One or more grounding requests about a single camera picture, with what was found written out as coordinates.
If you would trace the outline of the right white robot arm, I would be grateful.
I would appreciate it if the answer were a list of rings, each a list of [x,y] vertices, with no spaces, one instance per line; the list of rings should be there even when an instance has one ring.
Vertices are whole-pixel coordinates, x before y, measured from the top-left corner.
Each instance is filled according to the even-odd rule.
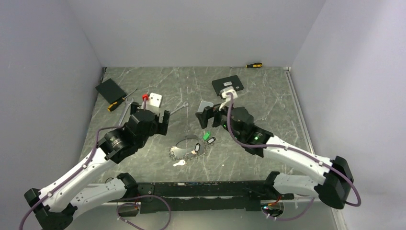
[[[334,159],[311,154],[293,146],[273,133],[254,124],[254,118],[244,107],[220,109],[207,106],[196,112],[201,128],[213,119],[213,127],[223,127],[234,140],[252,155],[280,161],[302,175],[271,172],[264,185],[264,194],[270,199],[279,195],[297,194],[320,199],[335,209],[343,209],[350,202],[347,198],[354,188],[354,178],[349,164],[343,157]]]

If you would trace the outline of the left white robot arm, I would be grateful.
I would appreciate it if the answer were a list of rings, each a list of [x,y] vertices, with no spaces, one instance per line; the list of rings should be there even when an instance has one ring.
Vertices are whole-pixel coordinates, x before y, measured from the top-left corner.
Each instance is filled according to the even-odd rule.
[[[109,183],[85,190],[103,172],[143,148],[149,137],[166,135],[170,111],[159,113],[159,107],[131,104],[129,120],[122,126],[108,127],[102,137],[95,137],[91,152],[55,182],[42,188],[31,188],[24,197],[30,210],[19,228],[30,215],[44,230],[64,230],[75,218],[105,202],[136,198],[138,184],[128,173],[121,173]]]

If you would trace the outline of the grey plastic box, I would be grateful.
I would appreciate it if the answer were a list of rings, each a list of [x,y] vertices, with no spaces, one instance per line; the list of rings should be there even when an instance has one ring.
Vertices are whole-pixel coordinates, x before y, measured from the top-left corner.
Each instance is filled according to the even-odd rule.
[[[203,112],[206,107],[213,107],[214,103],[208,101],[201,101],[198,107],[197,112]]]

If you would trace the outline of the small silver wrench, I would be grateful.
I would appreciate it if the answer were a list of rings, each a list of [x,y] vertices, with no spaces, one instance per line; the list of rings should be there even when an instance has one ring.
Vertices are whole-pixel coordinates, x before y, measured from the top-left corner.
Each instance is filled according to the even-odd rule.
[[[184,102],[181,106],[179,106],[178,108],[172,110],[171,113],[170,113],[170,115],[173,115],[173,114],[175,114],[176,112],[178,112],[179,110],[181,110],[181,109],[183,109],[183,108],[186,108],[186,107],[188,107],[188,106],[189,106],[189,103],[188,103],[188,102]]]

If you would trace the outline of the large silver wrench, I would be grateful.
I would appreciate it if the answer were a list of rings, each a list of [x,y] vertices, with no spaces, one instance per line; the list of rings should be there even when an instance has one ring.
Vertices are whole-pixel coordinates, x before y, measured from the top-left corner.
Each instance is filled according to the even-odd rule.
[[[130,108],[130,106],[131,106],[131,104],[132,104],[133,102],[134,102],[134,99],[133,99],[133,98],[126,98],[126,99],[124,100],[125,106],[124,106],[124,109],[123,109],[123,111],[122,111],[122,113],[121,113],[121,115],[120,115],[120,117],[119,117],[118,122],[116,123],[117,126],[121,126],[121,125],[122,125],[122,122],[123,122],[123,120],[124,120],[124,117],[125,117],[125,115],[126,115],[128,109]]]

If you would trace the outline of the yellow black screwdriver near box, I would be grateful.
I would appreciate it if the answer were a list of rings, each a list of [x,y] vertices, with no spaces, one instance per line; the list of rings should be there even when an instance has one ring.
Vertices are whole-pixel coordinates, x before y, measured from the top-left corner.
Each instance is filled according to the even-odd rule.
[[[131,93],[129,93],[128,95],[126,95],[125,97],[121,97],[121,98],[117,99],[114,103],[112,103],[112,104],[109,105],[108,111],[109,111],[109,112],[112,112],[112,111],[114,111],[115,109],[117,109],[117,107],[118,107],[122,102],[124,102],[131,94],[133,94],[133,93],[136,92],[136,91],[137,91],[137,88],[136,88],[135,90],[133,90]]]

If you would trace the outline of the black flat box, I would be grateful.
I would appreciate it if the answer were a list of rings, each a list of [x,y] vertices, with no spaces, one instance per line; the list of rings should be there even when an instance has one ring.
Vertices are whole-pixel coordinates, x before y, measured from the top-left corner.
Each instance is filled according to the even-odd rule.
[[[96,86],[95,89],[109,104],[113,104],[127,95],[126,92],[112,79],[107,79]]]

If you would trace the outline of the black network switch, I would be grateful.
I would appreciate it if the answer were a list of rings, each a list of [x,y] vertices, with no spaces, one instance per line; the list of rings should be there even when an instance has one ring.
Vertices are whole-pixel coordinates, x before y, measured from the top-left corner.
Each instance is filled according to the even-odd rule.
[[[217,96],[220,96],[224,89],[227,87],[232,87],[236,92],[244,89],[244,86],[238,75],[232,75],[229,77],[213,80],[212,86]]]

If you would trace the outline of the yellow black screwdriver at wall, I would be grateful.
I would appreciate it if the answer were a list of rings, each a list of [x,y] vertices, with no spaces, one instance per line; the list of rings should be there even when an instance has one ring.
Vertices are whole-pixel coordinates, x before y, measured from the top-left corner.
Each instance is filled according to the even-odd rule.
[[[239,66],[239,67],[230,67],[231,69],[239,69],[239,68],[245,68],[245,69],[259,69],[262,68],[263,64],[260,62],[257,63],[252,63],[252,64],[246,64],[245,66]]]

